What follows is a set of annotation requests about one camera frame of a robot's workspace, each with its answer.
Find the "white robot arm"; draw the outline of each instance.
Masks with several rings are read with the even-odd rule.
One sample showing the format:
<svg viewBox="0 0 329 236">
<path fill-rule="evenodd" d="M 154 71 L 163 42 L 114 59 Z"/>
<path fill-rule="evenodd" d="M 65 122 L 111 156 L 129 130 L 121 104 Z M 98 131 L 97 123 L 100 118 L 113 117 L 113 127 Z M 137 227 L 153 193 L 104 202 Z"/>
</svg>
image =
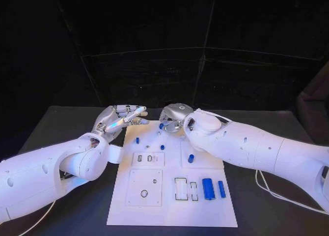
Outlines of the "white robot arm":
<svg viewBox="0 0 329 236">
<path fill-rule="evenodd" d="M 193 111 L 180 103 L 163 108 L 159 120 L 167 119 L 172 122 L 162 129 L 176 132 L 182 128 L 198 151 L 291 181 L 329 213 L 329 172 L 321 177 L 323 168 L 329 167 L 329 147 L 278 137 L 200 109 Z"/>
<path fill-rule="evenodd" d="M 93 130 L 80 138 L 26 152 L 0 163 L 0 223 L 18 218 L 94 180 L 107 161 L 120 163 L 123 149 L 108 142 L 121 127 L 147 124 L 146 108 L 108 106 L 95 118 Z M 68 173 L 61 177 L 58 170 Z"/>
</svg>

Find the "blue object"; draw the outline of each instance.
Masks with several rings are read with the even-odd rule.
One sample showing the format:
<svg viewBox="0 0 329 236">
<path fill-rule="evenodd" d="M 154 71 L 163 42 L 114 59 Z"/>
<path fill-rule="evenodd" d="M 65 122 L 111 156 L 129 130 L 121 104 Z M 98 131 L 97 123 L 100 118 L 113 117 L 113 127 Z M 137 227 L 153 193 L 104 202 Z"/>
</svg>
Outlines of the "blue object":
<svg viewBox="0 0 329 236">
<path fill-rule="evenodd" d="M 192 163 L 192 161 L 193 161 L 193 155 L 190 154 L 190 155 L 187 156 L 187 163 Z"/>
<path fill-rule="evenodd" d="M 213 192 L 212 180 L 209 178 L 203 178 L 200 180 L 200 183 L 202 183 L 205 200 L 213 200 L 215 199 L 215 192 Z"/>
<path fill-rule="evenodd" d="M 225 191 L 222 186 L 222 181 L 218 181 L 219 191 L 221 191 L 221 198 L 225 198 Z"/>
</svg>

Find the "robotic hand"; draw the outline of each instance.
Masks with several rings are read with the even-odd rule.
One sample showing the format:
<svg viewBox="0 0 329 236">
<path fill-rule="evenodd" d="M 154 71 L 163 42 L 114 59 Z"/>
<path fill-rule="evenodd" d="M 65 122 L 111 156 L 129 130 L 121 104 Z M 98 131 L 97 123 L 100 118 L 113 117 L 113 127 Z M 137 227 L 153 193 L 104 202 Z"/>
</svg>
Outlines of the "robotic hand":
<svg viewBox="0 0 329 236">
<path fill-rule="evenodd" d="M 0 163 L 0 223 L 29 214 L 94 180 L 107 161 L 120 163 L 123 149 L 108 142 L 121 127 L 147 124 L 146 107 L 108 106 L 95 118 L 91 133 L 26 152 Z M 67 173 L 60 177 L 58 170 Z"/>
<path fill-rule="evenodd" d="M 162 110 L 162 130 L 183 129 L 189 143 L 232 165 L 265 171 L 291 181 L 329 213 L 329 147 L 278 137 L 256 127 L 180 103 Z"/>
</svg>

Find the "table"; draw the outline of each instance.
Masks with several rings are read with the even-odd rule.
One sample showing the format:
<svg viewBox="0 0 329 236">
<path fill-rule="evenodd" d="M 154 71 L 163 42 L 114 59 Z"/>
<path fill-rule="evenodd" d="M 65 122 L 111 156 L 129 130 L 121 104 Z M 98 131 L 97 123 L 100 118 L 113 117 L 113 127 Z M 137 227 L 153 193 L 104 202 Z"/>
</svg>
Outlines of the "table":
<svg viewBox="0 0 329 236">
<path fill-rule="evenodd" d="M 19 153 L 61 143 L 90 132 L 103 108 L 51 106 Z M 311 142 L 288 111 L 219 111 L 213 113 L 256 126 L 285 138 Z M 147 109 L 147 119 L 159 118 L 160 109 Z M 121 145 L 124 132 L 114 144 Z M 313 236 L 329 235 L 329 216 L 274 198 L 254 182 L 254 170 L 223 163 L 238 228 L 107 226 L 117 165 L 107 164 L 97 180 L 77 187 L 55 201 L 48 215 L 28 236 Z M 317 207 L 302 190 L 287 180 L 264 174 L 269 188 L 287 198 Z M 37 222 L 48 206 L 0 225 L 0 236 L 16 236 Z"/>
</svg>

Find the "white board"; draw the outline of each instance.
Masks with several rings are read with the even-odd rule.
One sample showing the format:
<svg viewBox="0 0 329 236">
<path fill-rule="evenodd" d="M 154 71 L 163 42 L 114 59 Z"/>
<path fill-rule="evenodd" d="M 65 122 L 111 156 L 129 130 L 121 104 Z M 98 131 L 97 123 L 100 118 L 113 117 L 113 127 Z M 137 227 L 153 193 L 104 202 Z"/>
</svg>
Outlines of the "white board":
<svg viewBox="0 0 329 236">
<path fill-rule="evenodd" d="M 106 224 L 236 227 L 222 162 L 205 152 L 189 149 L 192 147 L 182 136 L 182 130 L 172 134 L 162 131 L 157 126 L 159 121 L 150 121 L 149 125 L 127 127 L 123 143 L 124 156 L 117 169 Z M 193 152 L 192 163 L 187 163 L 189 152 Z M 139 153 L 143 155 L 140 162 L 146 161 L 147 155 L 156 156 L 157 153 L 163 153 L 163 160 L 159 158 L 154 162 L 140 164 Z M 175 199 L 175 178 L 186 179 L 187 200 Z M 203 199 L 200 184 L 203 178 L 212 179 L 215 199 L 210 201 Z M 219 194 L 219 180 L 223 184 L 225 198 L 221 198 Z M 196 190 L 190 189 L 190 182 L 195 182 Z M 140 196 L 143 190 L 146 190 L 144 198 Z M 198 201 L 190 199 L 195 191 Z"/>
</svg>

